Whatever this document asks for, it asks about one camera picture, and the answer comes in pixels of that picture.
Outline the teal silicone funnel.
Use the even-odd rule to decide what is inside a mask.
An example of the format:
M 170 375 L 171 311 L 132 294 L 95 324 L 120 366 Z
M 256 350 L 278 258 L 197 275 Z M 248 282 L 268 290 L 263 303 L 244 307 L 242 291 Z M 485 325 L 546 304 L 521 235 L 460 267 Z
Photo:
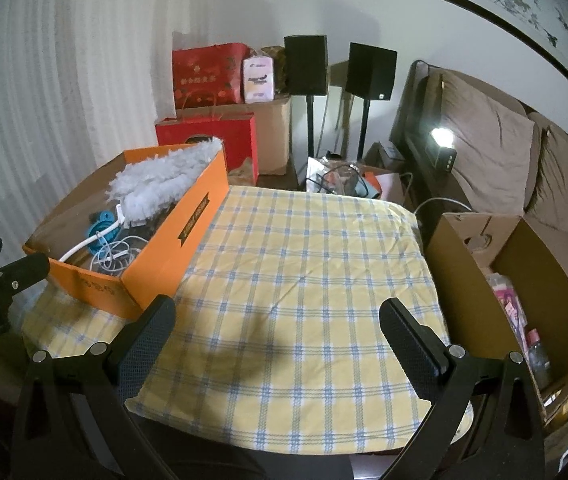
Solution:
M 95 238 L 93 242 L 90 242 L 90 244 L 87 245 L 88 252 L 91 255 L 96 255 L 101 251 L 101 248 L 112 243 L 116 239 L 121 228 L 118 220 L 116 220 L 116 215 L 109 210 L 92 214 L 90 218 L 93 223 L 90 226 L 90 229 L 87 230 L 86 236 L 91 237 L 101 233 L 101 237 Z

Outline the white fluffy duster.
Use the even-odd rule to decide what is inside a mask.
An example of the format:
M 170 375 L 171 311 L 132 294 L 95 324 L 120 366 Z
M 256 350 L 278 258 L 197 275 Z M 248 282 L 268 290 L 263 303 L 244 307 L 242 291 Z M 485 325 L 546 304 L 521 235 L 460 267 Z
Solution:
M 195 184 L 203 171 L 221 153 L 218 138 L 174 148 L 168 154 L 149 157 L 127 164 L 109 183 L 106 195 L 116 202 L 116 220 L 105 229 L 97 230 L 65 252 L 60 262 L 66 262 L 84 247 L 105 242 L 108 235 L 132 223 L 146 222 L 159 211 L 176 204 Z

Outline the pink packaged item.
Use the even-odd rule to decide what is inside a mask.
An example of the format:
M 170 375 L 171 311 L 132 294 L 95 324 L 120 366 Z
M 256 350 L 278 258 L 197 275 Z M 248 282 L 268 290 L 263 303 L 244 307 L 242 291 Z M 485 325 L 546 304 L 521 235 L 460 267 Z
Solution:
M 526 328 L 528 320 L 514 285 L 509 278 L 499 273 L 489 274 L 487 276 L 487 282 L 508 317 L 508 323 L 510 323 L 512 327 L 519 347 L 526 350 Z

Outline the orange cardboard fruit box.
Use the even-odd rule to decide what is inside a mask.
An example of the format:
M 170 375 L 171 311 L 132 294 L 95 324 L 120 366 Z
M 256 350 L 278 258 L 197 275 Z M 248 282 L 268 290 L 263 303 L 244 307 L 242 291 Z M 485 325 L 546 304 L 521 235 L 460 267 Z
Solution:
M 96 255 L 84 247 L 66 262 L 59 258 L 86 239 L 92 214 L 104 210 L 116 214 L 116 202 L 109 200 L 106 191 L 127 164 L 187 147 L 150 146 L 122 152 L 85 178 L 52 210 L 24 243 L 24 251 L 45 254 L 50 281 L 70 296 L 135 320 L 156 296 L 171 296 L 177 291 L 203 234 L 229 192 L 223 148 L 176 204 L 146 222 L 121 228 L 116 239 Z

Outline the open cardboard box right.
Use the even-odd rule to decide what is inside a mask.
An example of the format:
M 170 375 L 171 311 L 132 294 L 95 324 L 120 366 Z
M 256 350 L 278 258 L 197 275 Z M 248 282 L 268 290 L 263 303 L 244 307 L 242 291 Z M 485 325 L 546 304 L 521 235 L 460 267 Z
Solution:
M 443 214 L 425 257 L 450 338 L 473 356 L 546 352 L 550 378 L 535 382 L 548 424 L 568 403 L 568 275 L 522 217 Z

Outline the yellow plaid tablecloth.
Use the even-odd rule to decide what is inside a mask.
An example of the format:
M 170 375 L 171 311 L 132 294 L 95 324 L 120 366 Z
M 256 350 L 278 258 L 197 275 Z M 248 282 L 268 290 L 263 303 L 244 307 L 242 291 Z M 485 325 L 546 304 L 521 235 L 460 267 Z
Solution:
M 389 298 L 448 334 L 414 214 L 400 205 L 234 186 L 203 209 L 174 330 L 136 415 L 247 450 L 293 455 L 402 448 L 429 405 L 379 327 Z

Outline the brown sofa pillow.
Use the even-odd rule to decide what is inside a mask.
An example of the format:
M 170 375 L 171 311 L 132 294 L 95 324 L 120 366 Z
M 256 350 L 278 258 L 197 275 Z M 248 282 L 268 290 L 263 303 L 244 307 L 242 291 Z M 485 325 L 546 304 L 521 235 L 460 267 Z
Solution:
M 529 118 L 541 133 L 541 146 L 527 214 L 568 234 L 568 134 L 539 113 L 531 113 Z
M 442 72 L 440 82 L 439 125 L 452 131 L 452 176 L 470 207 L 519 216 L 540 141 L 534 122 L 450 72 Z

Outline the white curtain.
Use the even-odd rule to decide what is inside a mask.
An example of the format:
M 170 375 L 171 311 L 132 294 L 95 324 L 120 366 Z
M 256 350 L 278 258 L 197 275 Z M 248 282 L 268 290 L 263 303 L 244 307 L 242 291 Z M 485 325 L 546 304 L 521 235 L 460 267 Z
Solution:
M 75 185 L 174 113 L 172 53 L 206 0 L 0 0 L 0 255 Z

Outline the bright portable lamp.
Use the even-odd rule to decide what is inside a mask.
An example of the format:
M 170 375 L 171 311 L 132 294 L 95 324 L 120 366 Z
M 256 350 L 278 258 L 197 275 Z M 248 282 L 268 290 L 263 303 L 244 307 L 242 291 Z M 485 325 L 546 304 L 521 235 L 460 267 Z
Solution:
M 456 154 L 454 146 L 455 135 L 449 128 L 433 128 L 426 140 L 426 154 L 433 167 L 450 174 L 453 169 Z

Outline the red gift bag lower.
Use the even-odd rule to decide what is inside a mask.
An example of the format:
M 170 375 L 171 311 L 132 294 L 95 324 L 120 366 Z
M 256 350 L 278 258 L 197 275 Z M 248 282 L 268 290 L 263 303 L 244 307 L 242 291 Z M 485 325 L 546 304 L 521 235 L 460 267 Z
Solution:
M 165 119 L 156 125 L 159 145 L 193 144 L 219 139 L 226 169 L 245 185 L 259 178 L 256 119 L 252 113 L 231 113 Z

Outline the brown cardboard box background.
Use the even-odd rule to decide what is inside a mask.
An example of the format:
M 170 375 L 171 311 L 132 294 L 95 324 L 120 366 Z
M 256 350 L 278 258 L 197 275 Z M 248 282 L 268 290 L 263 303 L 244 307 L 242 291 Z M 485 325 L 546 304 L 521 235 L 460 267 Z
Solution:
M 279 96 L 274 101 L 265 103 L 185 108 L 177 111 L 177 118 L 254 114 L 259 175 L 283 176 L 287 172 L 290 158 L 290 104 L 289 96 Z

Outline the pink white tissue pack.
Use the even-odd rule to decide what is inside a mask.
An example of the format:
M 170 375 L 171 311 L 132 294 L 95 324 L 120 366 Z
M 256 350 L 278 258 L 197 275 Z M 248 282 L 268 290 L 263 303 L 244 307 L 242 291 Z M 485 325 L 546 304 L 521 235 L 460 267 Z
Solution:
M 270 56 L 243 61 L 243 93 L 247 104 L 272 102 L 275 98 L 274 62 Z

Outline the right black speaker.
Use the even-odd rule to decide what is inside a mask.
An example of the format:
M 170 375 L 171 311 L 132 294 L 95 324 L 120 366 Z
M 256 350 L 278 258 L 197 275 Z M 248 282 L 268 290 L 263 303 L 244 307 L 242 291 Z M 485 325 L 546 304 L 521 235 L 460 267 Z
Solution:
M 389 101 L 398 52 L 351 42 L 345 90 L 369 101 Z

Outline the black speaker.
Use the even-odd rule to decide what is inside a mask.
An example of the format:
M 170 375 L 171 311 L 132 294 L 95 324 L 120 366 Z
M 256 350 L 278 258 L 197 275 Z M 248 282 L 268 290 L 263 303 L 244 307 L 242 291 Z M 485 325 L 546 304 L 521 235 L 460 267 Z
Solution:
M 369 101 L 389 101 L 398 52 L 351 42 L 345 90 Z
M 286 36 L 287 86 L 292 96 L 326 96 L 328 54 L 325 35 Z

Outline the left black speaker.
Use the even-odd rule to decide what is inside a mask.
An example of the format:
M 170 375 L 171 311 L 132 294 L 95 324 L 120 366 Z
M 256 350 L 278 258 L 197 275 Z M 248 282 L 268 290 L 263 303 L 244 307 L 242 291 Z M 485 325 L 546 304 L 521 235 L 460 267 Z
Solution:
M 286 36 L 287 86 L 292 96 L 326 96 L 328 54 L 325 35 Z

